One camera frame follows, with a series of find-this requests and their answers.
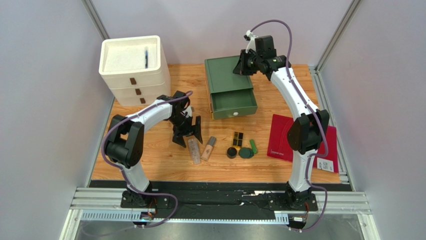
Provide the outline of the clear tube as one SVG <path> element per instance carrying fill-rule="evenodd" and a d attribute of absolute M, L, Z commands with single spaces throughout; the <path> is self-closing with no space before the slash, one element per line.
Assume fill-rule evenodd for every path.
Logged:
<path fill-rule="evenodd" d="M 188 147 L 189 147 L 189 154 L 190 157 L 195 165 L 198 165 L 201 163 L 201 153 L 199 144 L 196 138 L 190 138 L 188 141 Z"/>

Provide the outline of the beige foundation bottle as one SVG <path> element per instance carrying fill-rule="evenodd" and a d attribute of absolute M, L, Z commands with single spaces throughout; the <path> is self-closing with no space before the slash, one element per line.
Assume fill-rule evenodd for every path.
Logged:
<path fill-rule="evenodd" d="M 207 144 L 204 148 L 204 151 L 203 151 L 203 153 L 201 154 L 201 157 L 200 157 L 202 160 L 204 160 L 204 161 L 209 160 L 209 158 L 212 154 L 212 151 L 215 147 L 216 142 L 217 142 L 217 138 L 215 136 L 211 136 L 209 138 L 209 140 L 208 140 L 208 142 L 207 142 Z"/>

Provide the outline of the green three-drawer organizer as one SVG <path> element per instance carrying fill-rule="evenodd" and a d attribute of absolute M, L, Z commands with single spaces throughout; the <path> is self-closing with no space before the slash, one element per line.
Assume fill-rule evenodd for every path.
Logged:
<path fill-rule="evenodd" d="M 246 75 L 234 74 L 233 70 L 239 60 L 238 56 L 209 58 L 204 60 L 206 86 L 209 94 L 211 112 L 211 94 L 253 89 L 251 78 Z"/>

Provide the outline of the green top drawer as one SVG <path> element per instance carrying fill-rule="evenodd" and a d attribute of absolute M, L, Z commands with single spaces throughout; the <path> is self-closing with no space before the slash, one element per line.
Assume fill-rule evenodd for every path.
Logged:
<path fill-rule="evenodd" d="M 258 109 L 252 88 L 211 93 L 210 100 L 213 120 L 253 115 Z"/>

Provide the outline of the black round jar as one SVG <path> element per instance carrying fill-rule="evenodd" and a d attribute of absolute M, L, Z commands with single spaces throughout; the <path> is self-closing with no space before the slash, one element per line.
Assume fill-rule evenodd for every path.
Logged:
<path fill-rule="evenodd" d="M 234 159 L 238 154 L 238 150 L 235 147 L 229 147 L 226 150 L 226 155 L 229 159 Z"/>

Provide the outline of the dark green round compact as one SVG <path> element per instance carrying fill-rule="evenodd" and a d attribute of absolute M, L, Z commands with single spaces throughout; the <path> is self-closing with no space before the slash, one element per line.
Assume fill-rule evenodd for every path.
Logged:
<path fill-rule="evenodd" d="M 252 157 L 255 155 L 255 153 L 254 153 L 254 151 L 253 151 L 251 148 L 249 148 L 249 147 L 242 147 L 242 148 L 239 150 L 238 155 L 239 155 L 241 158 L 243 158 L 243 159 L 250 159 L 250 158 L 252 158 Z"/>

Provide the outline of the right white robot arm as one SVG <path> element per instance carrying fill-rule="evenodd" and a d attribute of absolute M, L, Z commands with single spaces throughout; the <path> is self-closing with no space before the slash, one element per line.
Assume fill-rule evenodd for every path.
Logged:
<path fill-rule="evenodd" d="M 233 73 L 252 76 L 258 72 L 279 90 L 292 114 L 293 123 L 287 142 L 293 150 L 292 172 L 286 183 L 284 202 L 290 209 L 299 209 L 312 199 L 311 173 L 321 144 L 326 143 L 330 114 L 310 100 L 297 81 L 286 55 L 277 55 L 273 37 L 257 36 L 248 31 L 247 47 L 240 51 Z"/>

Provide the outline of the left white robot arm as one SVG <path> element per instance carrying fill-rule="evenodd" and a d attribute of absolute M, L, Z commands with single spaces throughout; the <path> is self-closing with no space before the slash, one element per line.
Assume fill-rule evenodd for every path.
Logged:
<path fill-rule="evenodd" d="M 162 121 L 172 124 L 172 142 L 186 148 L 185 137 L 203 142 L 201 117 L 193 116 L 190 96 L 193 91 L 176 91 L 173 96 L 160 95 L 152 104 L 127 115 L 115 115 L 101 142 L 104 161 L 118 168 L 126 181 L 125 198 L 140 207 L 153 203 L 156 193 L 144 173 L 140 160 L 145 133 Z"/>

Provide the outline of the green lipstick tube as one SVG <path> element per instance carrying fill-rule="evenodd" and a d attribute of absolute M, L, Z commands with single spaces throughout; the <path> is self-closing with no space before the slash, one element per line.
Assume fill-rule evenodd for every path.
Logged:
<path fill-rule="evenodd" d="M 255 141 L 253 139 L 250 139 L 249 142 L 250 142 L 250 146 L 251 146 L 251 149 L 252 149 L 253 153 L 257 154 L 258 153 L 258 149 L 257 149 Z"/>

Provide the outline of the white three-drawer organizer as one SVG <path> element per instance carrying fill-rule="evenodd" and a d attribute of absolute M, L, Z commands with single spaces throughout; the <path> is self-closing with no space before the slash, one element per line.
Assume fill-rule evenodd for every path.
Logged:
<path fill-rule="evenodd" d="M 123 107 L 150 105 L 157 97 L 171 94 L 171 76 L 158 35 L 104 40 L 98 72 Z"/>

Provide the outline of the red folder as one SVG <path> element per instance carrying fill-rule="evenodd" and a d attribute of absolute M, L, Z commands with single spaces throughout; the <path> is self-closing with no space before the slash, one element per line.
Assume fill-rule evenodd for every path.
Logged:
<path fill-rule="evenodd" d="M 293 119 L 291 117 L 278 114 L 272 115 L 267 156 L 290 162 L 293 161 L 293 150 L 287 140 L 287 133 L 292 124 Z M 327 172 L 338 173 L 337 129 L 334 126 L 328 126 L 325 136 L 328 145 L 328 154 L 325 157 L 316 156 L 313 166 Z"/>

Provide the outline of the black mounting base plate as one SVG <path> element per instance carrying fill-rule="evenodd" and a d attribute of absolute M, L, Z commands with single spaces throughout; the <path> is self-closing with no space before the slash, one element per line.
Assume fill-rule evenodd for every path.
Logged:
<path fill-rule="evenodd" d="M 141 209 L 140 217 L 152 214 L 159 220 L 272 220 L 276 211 L 318 211 L 317 201 L 324 189 L 331 192 L 349 192 L 351 187 L 342 183 L 321 183 L 312 191 L 312 198 L 303 207 L 289 208 L 285 203 L 285 183 L 247 182 L 179 182 L 153 181 L 152 192 L 159 193 L 148 206 L 127 200 L 127 184 L 123 180 L 93 180 L 88 186 L 97 189 L 117 189 L 120 208 Z"/>

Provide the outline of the aluminium frame rail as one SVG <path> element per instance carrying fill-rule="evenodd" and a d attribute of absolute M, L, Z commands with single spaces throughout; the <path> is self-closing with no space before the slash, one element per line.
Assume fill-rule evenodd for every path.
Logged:
<path fill-rule="evenodd" d="M 121 181 L 96 181 L 74 193 L 61 239 L 73 240 L 83 218 L 90 221 L 142 221 L 289 225 L 296 218 L 355 215 L 362 235 L 379 239 L 367 196 L 348 186 L 322 184 L 296 208 L 286 202 L 281 183 L 156 181 L 153 197 L 132 197 Z"/>

